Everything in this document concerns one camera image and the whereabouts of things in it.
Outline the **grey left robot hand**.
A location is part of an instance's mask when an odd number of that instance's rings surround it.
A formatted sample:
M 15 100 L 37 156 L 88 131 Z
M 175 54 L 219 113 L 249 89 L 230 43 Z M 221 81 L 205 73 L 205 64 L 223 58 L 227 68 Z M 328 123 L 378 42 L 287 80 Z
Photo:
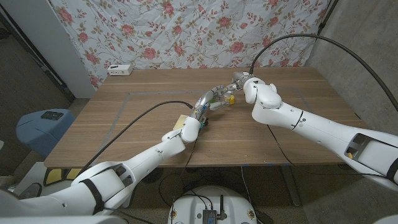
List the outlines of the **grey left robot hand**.
M 204 93 L 193 107 L 190 117 L 200 121 L 206 110 L 214 111 L 228 105 L 233 92 L 222 94 L 223 88 L 224 86 L 218 85 Z

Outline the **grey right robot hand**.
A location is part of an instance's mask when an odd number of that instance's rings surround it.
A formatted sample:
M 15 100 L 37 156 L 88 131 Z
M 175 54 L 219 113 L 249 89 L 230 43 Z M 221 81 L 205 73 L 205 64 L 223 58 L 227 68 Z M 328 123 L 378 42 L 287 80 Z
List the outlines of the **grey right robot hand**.
M 225 94 L 227 92 L 233 92 L 235 90 L 242 90 L 244 87 L 244 84 L 250 79 L 253 78 L 254 76 L 252 74 L 249 74 L 248 72 L 234 72 L 232 75 L 232 81 L 231 84 L 228 86 L 224 87 L 223 90 L 221 91 L 222 94 Z

